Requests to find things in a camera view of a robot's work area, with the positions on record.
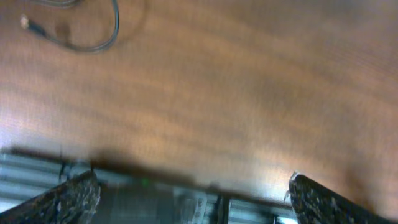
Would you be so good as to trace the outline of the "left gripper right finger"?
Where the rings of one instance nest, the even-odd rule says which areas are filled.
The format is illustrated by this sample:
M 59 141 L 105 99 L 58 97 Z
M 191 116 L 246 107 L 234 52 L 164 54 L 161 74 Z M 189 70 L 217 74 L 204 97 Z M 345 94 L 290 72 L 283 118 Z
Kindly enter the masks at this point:
M 288 196 L 298 223 L 394 223 L 298 172 L 289 179 Z

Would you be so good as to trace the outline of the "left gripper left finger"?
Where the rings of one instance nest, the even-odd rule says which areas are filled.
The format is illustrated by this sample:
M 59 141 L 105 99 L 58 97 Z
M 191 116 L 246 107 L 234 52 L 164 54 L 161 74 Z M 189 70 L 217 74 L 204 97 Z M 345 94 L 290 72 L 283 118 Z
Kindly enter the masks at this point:
M 90 223 L 100 202 L 97 176 L 87 171 L 1 213 L 1 223 Z

